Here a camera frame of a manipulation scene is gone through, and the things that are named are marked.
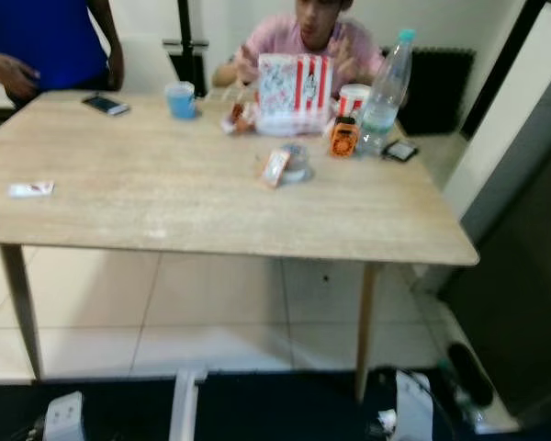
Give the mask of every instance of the phone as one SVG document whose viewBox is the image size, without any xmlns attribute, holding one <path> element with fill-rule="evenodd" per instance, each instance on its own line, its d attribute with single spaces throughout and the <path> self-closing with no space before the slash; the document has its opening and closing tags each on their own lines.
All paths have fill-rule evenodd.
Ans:
<svg viewBox="0 0 551 441">
<path fill-rule="evenodd" d="M 419 152 L 419 149 L 410 141 L 396 141 L 388 145 L 382 156 L 389 159 L 395 159 L 402 163 L 406 163 Z"/>
<path fill-rule="evenodd" d="M 107 115 L 110 115 L 111 117 L 122 115 L 130 110 L 128 104 L 113 101 L 99 94 L 89 96 L 88 98 L 82 100 L 82 102 L 90 107 L 106 113 Z"/>
</svg>

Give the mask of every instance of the pole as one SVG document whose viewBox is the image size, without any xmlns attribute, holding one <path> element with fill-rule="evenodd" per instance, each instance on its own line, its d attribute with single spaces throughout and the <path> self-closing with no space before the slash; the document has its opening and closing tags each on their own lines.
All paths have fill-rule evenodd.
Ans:
<svg viewBox="0 0 551 441">
<path fill-rule="evenodd" d="M 184 57 L 184 66 L 187 66 L 184 77 L 196 84 L 196 61 L 194 60 L 194 41 L 192 41 L 188 0 L 177 0 L 177 9 L 182 29 L 182 56 Z"/>
</svg>

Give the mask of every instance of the white chair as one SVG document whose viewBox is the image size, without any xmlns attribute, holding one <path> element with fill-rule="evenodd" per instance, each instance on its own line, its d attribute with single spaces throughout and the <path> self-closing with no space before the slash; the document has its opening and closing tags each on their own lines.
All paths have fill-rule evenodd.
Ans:
<svg viewBox="0 0 551 441">
<path fill-rule="evenodd" d="M 178 81 L 161 39 L 152 35 L 135 35 L 121 38 L 120 43 L 125 56 L 122 92 L 163 94 L 168 83 Z"/>
</svg>

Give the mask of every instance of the table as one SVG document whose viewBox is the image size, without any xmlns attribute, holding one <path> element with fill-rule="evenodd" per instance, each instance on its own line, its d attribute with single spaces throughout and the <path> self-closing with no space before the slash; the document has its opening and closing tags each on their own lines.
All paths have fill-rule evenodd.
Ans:
<svg viewBox="0 0 551 441">
<path fill-rule="evenodd" d="M 257 176 L 284 140 L 228 137 L 227 103 L 171 119 L 160 96 L 117 98 L 110 118 L 86 93 L 49 93 L 0 128 L 0 250 L 37 379 L 37 325 L 22 245 L 247 254 L 366 262 L 355 396 L 368 369 L 376 264 L 472 266 L 478 254 L 418 160 L 333 159 L 304 137 L 313 178 L 268 189 Z M 16 182 L 54 180 L 48 198 L 12 199 Z"/>
</svg>

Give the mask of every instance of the hand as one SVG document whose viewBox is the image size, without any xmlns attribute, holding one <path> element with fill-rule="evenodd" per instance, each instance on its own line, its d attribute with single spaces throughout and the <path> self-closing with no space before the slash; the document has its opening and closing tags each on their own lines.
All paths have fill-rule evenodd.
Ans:
<svg viewBox="0 0 551 441">
<path fill-rule="evenodd" d="M 22 61 L 0 53 L 0 84 L 6 92 L 22 100 L 30 100 L 37 95 L 40 74 Z"/>
<path fill-rule="evenodd" d="M 241 46 L 241 52 L 235 57 L 235 69 L 239 81 L 246 85 L 259 78 L 257 57 L 244 44 Z"/>
<path fill-rule="evenodd" d="M 110 90 L 120 90 L 125 81 L 125 60 L 120 46 L 113 47 L 108 57 L 108 86 Z"/>
<path fill-rule="evenodd" d="M 361 69 L 353 55 L 353 39 L 347 35 L 344 25 L 339 38 L 329 43 L 329 54 L 334 59 L 335 72 L 344 84 L 354 82 L 360 76 Z"/>
</svg>

